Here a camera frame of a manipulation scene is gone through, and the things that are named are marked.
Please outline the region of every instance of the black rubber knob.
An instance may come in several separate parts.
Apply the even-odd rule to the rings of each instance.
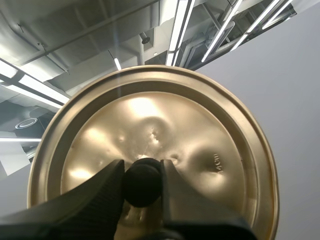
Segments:
[[[152,204],[162,192],[160,162],[153,158],[136,161],[124,174],[122,189],[124,198],[134,207]]]

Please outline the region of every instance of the white wall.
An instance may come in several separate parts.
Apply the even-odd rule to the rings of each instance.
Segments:
[[[320,3],[197,72],[253,113],[276,161],[276,239],[320,238]]]
[[[27,208],[27,187],[31,164],[0,180],[0,217]]]
[[[299,14],[307,10],[308,8],[313,7],[319,2],[320,0],[293,0],[291,4],[294,10]]]

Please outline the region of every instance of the ceiling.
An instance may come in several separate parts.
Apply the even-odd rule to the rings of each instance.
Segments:
[[[195,1],[176,66],[196,69],[205,64],[201,58],[217,28],[203,4],[222,24],[229,2],[234,0]],[[270,2],[243,0],[232,19],[232,30],[209,60],[227,53]],[[176,6],[177,0],[0,0],[0,58],[72,96],[116,71],[114,58],[122,68],[141,65],[142,60],[144,64],[164,64]],[[290,15],[295,11],[290,6],[285,12]],[[258,29],[251,38],[262,32]],[[141,33],[150,37],[143,51]],[[50,116],[57,111],[0,87],[0,110],[5,102],[13,104],[9,104],[14,112],[10,114],[16,121],[20,117],[15,114],[23,112],[21,107],[44,108]],[[0,117],[0,126],[8,119]]]

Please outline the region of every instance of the round ceiling fixture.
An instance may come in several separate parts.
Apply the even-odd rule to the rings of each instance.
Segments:
[[[31,117],[31,118],[28,118],[28,119],[25,119],[25,120],[19,122],[17,125],[15,125],[15,128],[16,129],[25,129],[27,127],[32,126],[37,121],[38,121],[37,118]]]

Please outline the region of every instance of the linear led light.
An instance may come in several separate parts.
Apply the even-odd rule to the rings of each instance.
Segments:
[[[267,16],[268,13],[280,2],[280,0],[274,0],[270,5],[263,11],[263,13],[254,21],[254,23],[249,27],[246,33],[251,33],[256,26]]]
[[[13,78],[16,75],[16,73],[17,70],[14,67],[10,66],[4,61],[0,61],[0,74],[8,78]]]
[[[196,0],[191,0],[191,5],[190,5],[189,11],[188,11],[188,15],[186,16],[186,20],[185,20],[185,24],[184,24],[184,27],[183,27],[183,31],[182,31],[182,34],[181,34],[181,38],[180,38],[180,42],[179,42],[178,48],[181,47],[182,41],[184,39],[184,35],[185,35],[186,29],[187,29],[187,26],[188,26],[188,23],[189,23],[189,19],[190,19],[192,10],[194,9],[195,1]]]
[[[248,34],[243,34],[242,37],[239,39],[239,41],[236,42],[236,44],[231,48],[230,52],[235,50],[239,45],[248,37]]]
[[[41,142],[41,138],[0,137],[0,142]]]
[[[62,105],[59,105],[59,104],[57,104],[57,103],[55,103],[53,101],[47,100],[47,99],[45,99],[45,98],[43,98],[41,96],[38,96],[38,95],[36,95],[36,94],[34,94],[32,92],[29,92],[27,90],[24,90],[24,89],[20,88],[20,87],[17,87],[17,86],[14,86],[14,85],[10,85],[10,86],[6,86],[6,88],[10,89],[12,91],[15,91],[15,92],[17,92],[19,94],[23,94],[23,95],[25,95],[27,97],[33,98],[35,100],[38,100],[40,102],[43,102],[45,104],[49,104],[49,105],[51,105],[51,106],[53,106],[53,107],[55,107],[57,109],[62,108]]]
[[[175,55],[174,53],[168,53],[168,56],[166,57],[165,65],[172,66],[174,55]]]
[[[266,29],[267,27],[269,27],[270,25],[273,24],[273,21],[275,20],[275,18],[283,11],[285,10],[285,8],[292,2],[292,0],[287,1],[280,9],[279,11],[277,11],[270,19],[269,21],[262,27],[262,29]]]
[[[181,46],[182,39],[184,38],[192,9],[194,8],[194,4],[195,4],[195,0],[191,0],[191,5],[187,12],[188,0],[179,0],[175,19],[174,19],[173,29],[172,29],[172,36],[170,40],[169,51],[176,50],[177,43],[179,40],[179,35],[181,32],[181,29],[183,28],[178,48]]]
[[[42,94],[45,94],[55,100],[58,100],[61,103],[67,103],[69,101],[69,98],[62,95],[61,93],[57,92],[56,90],[53,90],[51,87],[48,87],[47,85],[43,84],[40,81],[35,80],[34,78],[24,75],[19,83],[26,85],[29,88],[32,88]]]
[[[214,46],[217,44],[218,40],[220,39],[221,35],[224,33],[227,25],[229,24],[229,22],[231,21],[232,17],[236,14],[241,2],[243,0],[238,0],[234,6],[234,8],[232,9],[232,11],[230,12],[229,16],[227,17],[227,19],[224,21],[222,27],[220,28],[218,34],[215,36],[215,38],[213,39],[213,41],[211,42],[208,50],[206,51],[206,53],[204,54],[201,62],[204,62],[208,55],[211,53],[212,49],[214,48]]]
[[[120,66],[120,62],[119,62],[118,58],[115,58],[115,59],[114,59],[114,62],[115,62],[116,68],[117,68],[118,70],[121,70],[121,66]]]

